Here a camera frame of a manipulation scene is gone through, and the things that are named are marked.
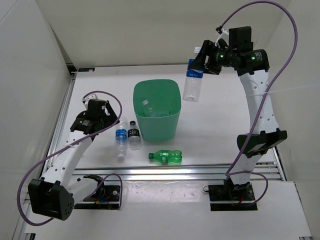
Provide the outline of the blue label bottle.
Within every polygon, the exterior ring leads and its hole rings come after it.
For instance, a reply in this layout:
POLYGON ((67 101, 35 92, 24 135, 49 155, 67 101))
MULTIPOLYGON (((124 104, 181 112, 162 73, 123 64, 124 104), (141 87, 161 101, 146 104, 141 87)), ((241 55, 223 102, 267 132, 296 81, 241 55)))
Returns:
POLYGON ((198 102, 203 79, 202 70, 187 69, 182 99, 189 102, 198 102))
POLYGON ((115 146, 117 159, 123 161, 127 153, 127 128, 128 121, 125 117, 121 117, 115 131, 115 146))

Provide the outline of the black label plastic bottle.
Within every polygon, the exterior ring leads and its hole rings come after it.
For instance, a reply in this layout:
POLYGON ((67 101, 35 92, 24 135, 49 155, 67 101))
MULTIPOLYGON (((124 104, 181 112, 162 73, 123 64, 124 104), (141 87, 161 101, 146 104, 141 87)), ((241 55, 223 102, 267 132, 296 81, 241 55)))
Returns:
POLYGON ((140 137, 140 130, 134 120, 129 122, 127 139, 128 139, 131 150, 136 151, 141 148, 142 142, 140 137))

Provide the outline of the clear unlabelled plastic bottle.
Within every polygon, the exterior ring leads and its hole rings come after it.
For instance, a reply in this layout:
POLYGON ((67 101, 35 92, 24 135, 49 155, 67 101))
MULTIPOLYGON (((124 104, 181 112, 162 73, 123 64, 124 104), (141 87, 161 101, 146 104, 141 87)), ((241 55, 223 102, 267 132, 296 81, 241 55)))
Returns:
POLYGON ((143 116, 146 118, 160 118, 167 117, 172 114, 171 110, 157 110, 155 107, 149 103, 147 99, 142 101, 143 105, 143 116))

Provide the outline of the green plastic soda bottle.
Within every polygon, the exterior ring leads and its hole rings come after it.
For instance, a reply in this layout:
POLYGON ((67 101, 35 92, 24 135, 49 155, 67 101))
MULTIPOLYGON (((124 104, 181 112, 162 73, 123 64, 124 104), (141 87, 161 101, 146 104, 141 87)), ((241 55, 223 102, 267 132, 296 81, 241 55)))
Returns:
POLYGON ((148 159, 161 165, 178 165, 182 162, 181 150, 159 150, 155 153, 149 153, 148 159))

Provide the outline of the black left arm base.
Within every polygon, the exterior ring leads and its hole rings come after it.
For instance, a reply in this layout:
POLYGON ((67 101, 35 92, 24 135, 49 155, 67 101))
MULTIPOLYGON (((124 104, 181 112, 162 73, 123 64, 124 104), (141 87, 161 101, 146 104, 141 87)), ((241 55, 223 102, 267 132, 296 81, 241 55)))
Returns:
POLYGON ((110 173, 106 177, 94 174, 85 175, 82 180, 77 179, 78 183, 84 181, 90 183, 90 192, 81 200, 74 201, 74 209, 77 210, 120 210, 123 200, 123 180, 119 174, 110 173), (119 185, 107 184, 105 181, 109 177, 118 178, 119 185))

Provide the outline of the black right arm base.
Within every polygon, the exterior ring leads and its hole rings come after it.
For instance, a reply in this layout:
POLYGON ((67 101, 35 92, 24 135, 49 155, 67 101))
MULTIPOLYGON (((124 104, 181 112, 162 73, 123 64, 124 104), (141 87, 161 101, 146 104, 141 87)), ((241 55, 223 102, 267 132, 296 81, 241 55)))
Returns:
POLYGON ((223 184, 211 184, 203 187, 209 194, 211 212, 257 211, 253 186, 250 182, 234 184, 230 178, 223 184))

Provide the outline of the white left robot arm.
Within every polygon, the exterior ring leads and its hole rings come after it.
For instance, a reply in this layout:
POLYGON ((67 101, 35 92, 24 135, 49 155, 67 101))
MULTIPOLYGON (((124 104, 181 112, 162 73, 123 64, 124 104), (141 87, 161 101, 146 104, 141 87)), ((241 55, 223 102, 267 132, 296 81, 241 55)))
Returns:
POLYGON ((98 201, 106 196, 102 177, 86 175, 70 183, 73 172, 98 132, 118 123, 110 103, 90 99, 85 111, 79 113, 70 127, 66 150, 59 153, 40 179, 28 185, 33 213, 66 220, 74 206, 86 199, 98 201))

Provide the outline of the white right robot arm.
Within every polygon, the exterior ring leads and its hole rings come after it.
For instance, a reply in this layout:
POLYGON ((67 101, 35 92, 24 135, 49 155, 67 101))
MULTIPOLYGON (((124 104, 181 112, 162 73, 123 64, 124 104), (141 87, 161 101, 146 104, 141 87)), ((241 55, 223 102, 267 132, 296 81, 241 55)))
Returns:
POLYGON ((205 40, 190 70, 219 75, 222 68, 234 68, 243 86, 250 117, 249 133, 237 137, 239 153, 226 171, 222 185, 213 185, 208 191, 213 201, 252 201, 247 197, 250 178, 256 164, 269 149, 287 139, 276 120, 271 98, 268 96, 269 60, 263 49, 253 49, 252 43, 227 45, 205 40))

